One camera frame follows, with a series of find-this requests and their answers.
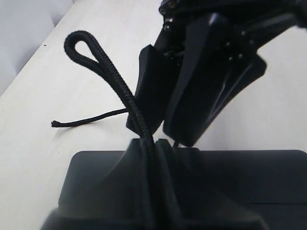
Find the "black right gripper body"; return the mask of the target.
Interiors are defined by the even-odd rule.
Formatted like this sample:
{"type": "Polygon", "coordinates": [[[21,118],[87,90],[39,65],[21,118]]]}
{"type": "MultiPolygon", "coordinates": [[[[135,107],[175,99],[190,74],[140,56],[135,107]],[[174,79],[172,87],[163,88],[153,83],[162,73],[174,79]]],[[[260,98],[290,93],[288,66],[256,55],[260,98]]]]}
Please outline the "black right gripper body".
{"type": "Polygon", "coordinates": [[[209,14],[225,18],[257,48],[293,26],[307,27],[305,0],[164,0],[159,13],[163,26],[154,47],[164,54],[183,51],[185,27],[209,14]]]}

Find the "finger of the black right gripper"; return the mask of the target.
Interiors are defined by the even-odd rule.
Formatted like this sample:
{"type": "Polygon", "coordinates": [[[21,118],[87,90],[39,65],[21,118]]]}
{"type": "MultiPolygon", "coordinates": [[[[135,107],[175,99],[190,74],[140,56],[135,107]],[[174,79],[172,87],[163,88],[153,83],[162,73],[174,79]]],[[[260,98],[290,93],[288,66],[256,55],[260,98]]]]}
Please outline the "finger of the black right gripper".
{"type": "Polygon", "coordinates": [[[141,50],[134,97],[151,133],[157,131],[165,118],[179,72],[179,64],[152,45],[141,50]]]}
{"type": "Polygon", "coordinates": [[[209,13],[191,22],[164,133],[193,146],[223,108],[265,70],[265,61],[226,17],[209,13]]]}

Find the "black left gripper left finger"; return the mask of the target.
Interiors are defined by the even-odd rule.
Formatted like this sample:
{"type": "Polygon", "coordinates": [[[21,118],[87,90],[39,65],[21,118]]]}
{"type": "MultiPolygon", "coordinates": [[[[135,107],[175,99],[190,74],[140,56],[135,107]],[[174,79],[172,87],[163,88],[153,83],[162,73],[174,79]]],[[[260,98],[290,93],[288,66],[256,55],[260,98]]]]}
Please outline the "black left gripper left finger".
{"type": "Polygon", "coordinates": [[[58,207],[44,230],[151,230],[154,212],[147,179],[146,146],[80,151],[71,159],[58,207]]]}

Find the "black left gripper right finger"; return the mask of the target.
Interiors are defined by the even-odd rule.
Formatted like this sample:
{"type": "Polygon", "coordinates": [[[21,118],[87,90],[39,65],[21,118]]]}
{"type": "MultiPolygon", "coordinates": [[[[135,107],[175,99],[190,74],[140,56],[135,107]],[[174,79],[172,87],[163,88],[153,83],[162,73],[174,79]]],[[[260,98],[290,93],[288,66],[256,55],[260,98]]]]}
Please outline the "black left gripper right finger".
{"type": "Polygon", "coordinates": [[[162,193],[160,230],[262,230],[263,218],[208,186],[167,140],[155,144],[162,193]]]}

